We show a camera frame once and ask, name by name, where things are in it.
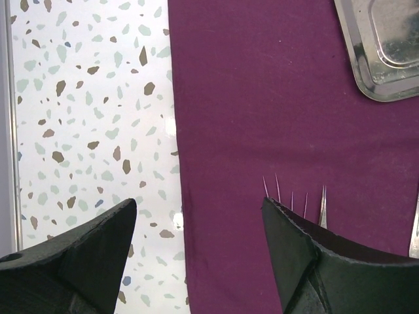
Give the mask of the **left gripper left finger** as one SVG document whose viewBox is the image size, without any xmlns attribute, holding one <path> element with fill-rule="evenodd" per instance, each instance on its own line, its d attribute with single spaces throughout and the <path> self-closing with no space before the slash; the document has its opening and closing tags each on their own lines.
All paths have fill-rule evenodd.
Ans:
<svg viewBox="0 0 419 314">
<path fill-rule="evenodd" d="M 127 199 L 1 258 L 2 313 L 113 313 L 136 224 Z"/>
</svg>

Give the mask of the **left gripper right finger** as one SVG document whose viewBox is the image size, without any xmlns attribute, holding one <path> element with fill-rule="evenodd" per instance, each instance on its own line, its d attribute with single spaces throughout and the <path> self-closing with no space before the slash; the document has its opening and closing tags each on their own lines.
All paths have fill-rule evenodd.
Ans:
<svg viewBox="0 0 419 314">
<path fill-rule="evenodd" d="M 350 241 L 273 199 L 264 231 L 284 313 L 417 313 L 418 260 Z"/>
</svg>

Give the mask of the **wide steel tweezers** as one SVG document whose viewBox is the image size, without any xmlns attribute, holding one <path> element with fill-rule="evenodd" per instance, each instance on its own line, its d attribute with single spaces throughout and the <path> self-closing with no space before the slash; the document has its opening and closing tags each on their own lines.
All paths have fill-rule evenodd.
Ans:
<svg viewBox="0 0 419 314">
<path fill-rule="evenodd" d="M 327 229 L 327 188 L 326 186 L 323 186 L 322 188 L 318 224 L 322 228 Z"/>
</svg>

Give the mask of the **thin steel tweezers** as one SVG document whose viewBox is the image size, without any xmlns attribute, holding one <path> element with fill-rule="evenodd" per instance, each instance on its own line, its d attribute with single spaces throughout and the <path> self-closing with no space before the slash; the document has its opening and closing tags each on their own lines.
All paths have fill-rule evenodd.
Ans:
<svg viewBox="0 0 419 314">
<path fill-rule="evenodd" d="M 293 199 L 294 199 L 294 193 L 293 191 L 291 192 L 291 211 L 293 210 Z M 306 212 L 307 212 L 307 206 L 308 206 L 308 193 L 306 193 L 305 195 L 305 200 L 304 200 L 304 209 L 303 209 L 303 214 L 302 217 L 305 219 L 306 218 Z"/>
<path fill-rule="evenodd" d="M 266 194 L 266 197 L 267 198 L 271 198 L 271 199 L 273 199 L 273 200 L 276 200 L 277 202 L 281 202 L 281 192 L 280 192 L 280 183 L 279 183 L 279 180 L 278 180 L 278 175 L 277 175 L 277 173 L 275 173 L 275 191 L 276 191 L 276 193 L 275 194 L 273 194 L 273 195 L 270 195 L 270 193 L 269 193 L 269 189 L 268 189 L 268 185 L 267 185 L 267 183 L 266 183 L 266 179 L 265 179 L 265 176 L 263 176 L 263 188 L 264 188 L 264 192 L 265 192 L 265 194 Z"/>
</svg>

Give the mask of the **purple surgical cloth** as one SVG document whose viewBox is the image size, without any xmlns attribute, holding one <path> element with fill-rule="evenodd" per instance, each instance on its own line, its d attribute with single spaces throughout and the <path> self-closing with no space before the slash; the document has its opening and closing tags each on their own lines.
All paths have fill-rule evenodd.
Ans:
<svg viewBox="0 0 419 314">
<path fill-rule="evenodd" d="M 355 85 L 332 1 L 168 3 L 193 313 L 279 313 L 261 206 L 401 256 L 418 187 L 418 98 Z"/>
</svg>

